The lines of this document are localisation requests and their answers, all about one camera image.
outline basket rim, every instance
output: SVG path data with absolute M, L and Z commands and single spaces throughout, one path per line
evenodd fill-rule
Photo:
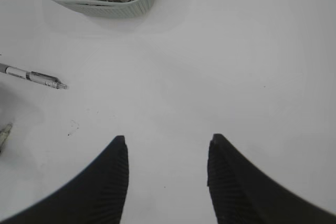
M 119 7 L 126 7 L 128 5 L 131 5 L 131 4 L 135 4 L 137 3 L 138 1 L 141 1 L 141 0 L 133 0 L 133 1 L 130 1 L 130 2 L 125 2 L 125 3 L 120 3 L 120 2 L 107 2 L 107 1 L 99 1 L 99 0 L 53 0 L 55 2 L 59 2 L 59 3 L 64 3 L 64 4 L 80 4 L 80 5 L 83 5 L 83 4 L 89 4 L 90 6 L 101 6 L 101 7 L 108 7 L 108 6 L 119 6 Z

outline metal object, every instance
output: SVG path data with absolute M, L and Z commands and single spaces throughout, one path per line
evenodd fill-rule
M 16 76 L 28 81 L 39 83 L 54 89 L 68 89 L 68 86 L 63 84 L 58 78 L 48 76 L 38 72 L 27 72 L 22 69 L 13 68 L 0 63 L 0 72 Z
M 13 128 L 13 124 L 10 123 L 2 131 L 0 131 L 0 152 L 1 152 L 2 146 L 6 142 L 8 136 L 10 135 L 12 128 Z

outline silver pen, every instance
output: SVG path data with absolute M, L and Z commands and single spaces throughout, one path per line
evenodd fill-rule
M 48 76 L 46 74 L 38 72 L 27 72 L 22 69 L 13 68 L 11 66 L 0 63 L 0 72 L 6 73 L 11 76 L 16 76 L 28 81 L 39 83 L 54 89 L 68 89 L 68 86 L 60 82 L 60 80 L 53 76 Z

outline white floor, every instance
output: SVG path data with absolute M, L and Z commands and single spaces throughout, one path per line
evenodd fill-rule
M 336 213 L 334 0 L 156 0 L 145 16 L 90 18 L 50 0 L 0 0 L 0 219 L 46 197 L 125 135 L 123 223 L 216 223 L 213 133 Z

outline pen clip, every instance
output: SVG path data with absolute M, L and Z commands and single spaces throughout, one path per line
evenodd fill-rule
M 38 73 L 38 72 L 31 72 L 31 74 L 37 76 L 37 77 L 43 77 L 47 80 L 50 80 L 52 82 L 60 82 L 58 78 L 56 77 L 53 77 L 53 76 L 48 76 L 46 74 L 43 74 L 43 73 Z

